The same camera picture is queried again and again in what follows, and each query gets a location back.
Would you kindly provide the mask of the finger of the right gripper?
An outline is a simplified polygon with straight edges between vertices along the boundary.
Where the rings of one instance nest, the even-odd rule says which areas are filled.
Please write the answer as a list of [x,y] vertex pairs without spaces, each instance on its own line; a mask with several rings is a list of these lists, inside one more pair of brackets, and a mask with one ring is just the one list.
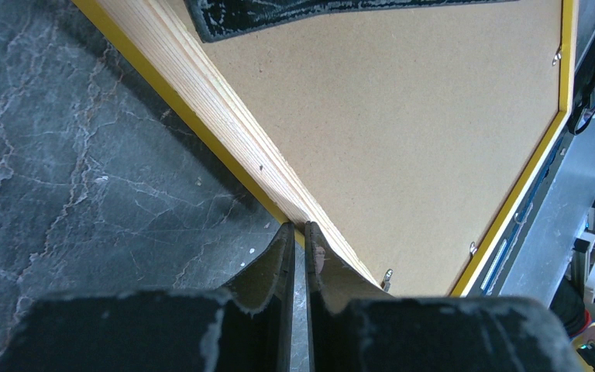
[[441,7],[480,7],[493,9],[499,1],[186,1],[194,28],[204,43],[218,43],[249,34],[265,32],[292,22],[314,17],[339,16],[353,12],[402,14],[399,20],[384,15],[366,30],[383,30],[409,25],[408,10]]

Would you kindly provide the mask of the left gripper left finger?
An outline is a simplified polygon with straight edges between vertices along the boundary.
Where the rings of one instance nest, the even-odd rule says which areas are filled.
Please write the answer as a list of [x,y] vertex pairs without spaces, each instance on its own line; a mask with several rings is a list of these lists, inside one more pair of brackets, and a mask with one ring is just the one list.
[[36,301],[0,371],[287,371],[294,226],[213,290],[59,293]]

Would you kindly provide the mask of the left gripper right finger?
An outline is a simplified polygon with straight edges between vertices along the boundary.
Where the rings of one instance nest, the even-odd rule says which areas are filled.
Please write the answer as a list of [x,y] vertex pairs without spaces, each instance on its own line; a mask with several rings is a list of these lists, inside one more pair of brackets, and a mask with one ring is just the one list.
[[578,371],[562,323],[528,298],[395,298],[304,231],[313,371]]

